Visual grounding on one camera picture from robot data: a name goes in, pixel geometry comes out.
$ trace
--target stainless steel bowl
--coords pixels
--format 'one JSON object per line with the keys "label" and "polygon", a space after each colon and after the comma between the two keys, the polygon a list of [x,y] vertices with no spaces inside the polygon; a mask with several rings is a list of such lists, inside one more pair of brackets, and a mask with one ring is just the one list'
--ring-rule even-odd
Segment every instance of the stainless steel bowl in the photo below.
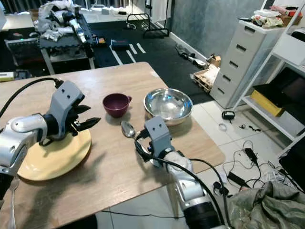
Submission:
{"label": "stainless steel bowl", "polygon": [[181,91],[160,88],[145,96],[144,107],[150,117],[159,115],[166,125],[178,125],[191,114],[193,103],[190,97]]}

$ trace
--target cup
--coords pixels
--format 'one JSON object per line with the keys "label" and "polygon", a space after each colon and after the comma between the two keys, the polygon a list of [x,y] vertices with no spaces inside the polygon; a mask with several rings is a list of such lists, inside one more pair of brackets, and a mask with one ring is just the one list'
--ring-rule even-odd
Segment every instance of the cup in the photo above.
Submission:
{"label": "cup", "polygon": [[120,118],[126,113],[131,100],[130,96],[124,94],[109,94],[103,99],[103,106],[110,116]]}

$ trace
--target spoon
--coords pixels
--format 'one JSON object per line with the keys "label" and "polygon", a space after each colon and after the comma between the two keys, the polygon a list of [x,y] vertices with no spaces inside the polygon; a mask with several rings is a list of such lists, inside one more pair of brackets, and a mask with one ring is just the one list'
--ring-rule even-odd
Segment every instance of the spoon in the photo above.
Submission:
{"label": "spoon", "polygon": [[121,128],[125,137],[135,138],[135,129],[129,122],[121,121]]}
{"label": "spoon", "polygon": [[9,229],[16,229],[15,210],[14,210],[14,196],[15,196],[15,190],[18,188],[18,186],[19,186],[19,178],[18,178],[18,176],[16,176],[10,184],[11,213],[10,213]]}

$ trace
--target gray wall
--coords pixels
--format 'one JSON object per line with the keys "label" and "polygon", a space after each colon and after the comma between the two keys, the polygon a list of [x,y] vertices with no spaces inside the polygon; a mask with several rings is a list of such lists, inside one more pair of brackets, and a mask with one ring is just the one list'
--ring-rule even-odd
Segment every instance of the gray wall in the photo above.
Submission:
{"label": "gray wall", "polygon": [[174,0],[172,32],[205,57],[224,57],[237,18],[250,17],[264,0]]}

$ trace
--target robotic hand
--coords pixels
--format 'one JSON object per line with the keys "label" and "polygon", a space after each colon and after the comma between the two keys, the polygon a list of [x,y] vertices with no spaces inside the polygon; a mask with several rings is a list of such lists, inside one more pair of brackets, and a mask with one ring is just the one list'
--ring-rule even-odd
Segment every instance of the robotic hand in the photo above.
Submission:
{"label": "robotic hand", "polygon": [[0,209],[3,197],[32,145],[39,142],[45,146],[52,141],[62,140],[68,132],[76,136],[78,131],[99,122],[100,118],[91,118],[83,123],[77,121],[78,114],[90,109],[86,105],[79,105],[84,98],[74,83],[61,82],[46,114],[17,117],[6,123],[0,131]]}
{"label": "robotic hand", "polygon": [[[146,137],[151,138],[148,147],[151,154],[139,143],[141,138]],[[194,178],[196,176],[193,174],[191,161],[171,145],[170,132],[161,117],[157,116],[145,122],[144,130],[135,139],[135,146],[144,162],[151,160],[155,166],[163,167],[173,177],[180,207],[190,229],[225,228],[207,195],[207,190],[198,182],[198,178]]]}

